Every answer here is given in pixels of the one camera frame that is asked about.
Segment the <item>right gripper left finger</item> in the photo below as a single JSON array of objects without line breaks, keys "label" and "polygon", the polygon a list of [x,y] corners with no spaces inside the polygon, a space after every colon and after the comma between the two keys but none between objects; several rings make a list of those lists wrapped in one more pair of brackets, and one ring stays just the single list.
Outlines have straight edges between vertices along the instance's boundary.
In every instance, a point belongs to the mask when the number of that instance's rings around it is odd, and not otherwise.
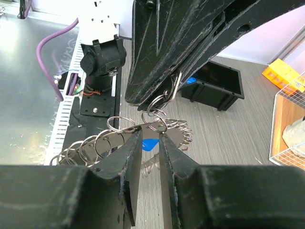
[{"label": "right gripper left finger", "polygon": [[142,131],[91,168],[0,168],[3,229],[129,229],[135,225]]}]

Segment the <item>metal keyring disc with rings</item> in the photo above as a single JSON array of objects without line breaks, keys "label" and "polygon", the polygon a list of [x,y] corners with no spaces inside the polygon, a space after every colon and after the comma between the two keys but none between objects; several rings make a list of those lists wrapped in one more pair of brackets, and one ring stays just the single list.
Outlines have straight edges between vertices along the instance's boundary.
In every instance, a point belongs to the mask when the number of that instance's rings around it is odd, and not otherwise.
[{"label": "metal keyring disc with rings", "polygon": [[171,76],[171,88],[156,96],[147,109],[141,112],[142,124],[138,125],[132,119],[125,118],[126,121],[132,123],[132,126],[119,129],[111,126],[110,122],[122,120],[123,117],[110,117],[106,122],[106,130],[74,142],[55,156],[55,166],[93,167],[123,146],[138,130],[142,130],[143,139],[159,139],[159,134],[167,134],[179,150],[187,151],[193,140],[193,133],[188,127],[187,121],[166,118],[164,112],[164,108],[176,97],[181,79],[181,72]]}]

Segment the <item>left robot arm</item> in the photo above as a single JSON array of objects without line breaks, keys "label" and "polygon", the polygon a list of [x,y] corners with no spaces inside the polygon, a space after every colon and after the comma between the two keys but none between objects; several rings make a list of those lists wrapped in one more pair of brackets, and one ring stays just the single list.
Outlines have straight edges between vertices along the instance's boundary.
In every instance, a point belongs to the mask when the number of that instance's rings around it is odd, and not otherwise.
[{"label": "left robot arm", "polygon": [[[143,110],[164,90],[181,88],[227,46],[294,9],[302,0],[135,0],[132,7],[132,64],[125,101]],[[110,74],[125,64],[126,50],[110,10],[100,1],[83,13],[89,24],[81,68],[87,85],[110,88]]]}]

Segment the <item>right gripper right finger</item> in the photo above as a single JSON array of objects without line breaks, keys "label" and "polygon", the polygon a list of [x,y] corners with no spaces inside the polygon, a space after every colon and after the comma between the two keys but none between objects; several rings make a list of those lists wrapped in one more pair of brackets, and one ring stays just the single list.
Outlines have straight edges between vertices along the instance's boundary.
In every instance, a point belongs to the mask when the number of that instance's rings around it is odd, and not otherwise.
[{"label": "right gripper right finger", "polygon": [[305,173],[288,166],[200,165],[159,136],[166,229],[302,229]]}]

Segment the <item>blue tagged key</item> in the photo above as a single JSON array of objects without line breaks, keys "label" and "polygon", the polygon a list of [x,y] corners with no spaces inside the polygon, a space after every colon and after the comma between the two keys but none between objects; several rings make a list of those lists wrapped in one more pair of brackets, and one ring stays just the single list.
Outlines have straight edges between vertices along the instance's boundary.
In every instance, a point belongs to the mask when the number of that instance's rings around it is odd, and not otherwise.
[{"label": "blue tagged key", "polygon": [[155,146],[158,143],[159,143],[158,139],[152,139],[152,138],[143,139],[143,141],[142,141],[142,149],[144,151],[150,152],[150,151],[152,151],[155,148]]}]

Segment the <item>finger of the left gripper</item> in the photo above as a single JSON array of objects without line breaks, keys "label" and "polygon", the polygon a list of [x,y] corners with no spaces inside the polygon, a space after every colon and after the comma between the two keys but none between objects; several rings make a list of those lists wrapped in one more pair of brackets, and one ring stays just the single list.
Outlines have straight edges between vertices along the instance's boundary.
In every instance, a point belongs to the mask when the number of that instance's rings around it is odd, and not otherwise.
[{"label": "finger of the left gripper", "polygon": [[176,71],[181,83],[196,73],[211,58],[241,36],[301,6],[303,0],[206,0],[192,8],[194,16],[184,22],[188,27]]},{"label": "finger of the left gripper", "polygon": [[213,29],[231,0],[145,0],[133,3],[132,66],[125,101],[144,103]]}]

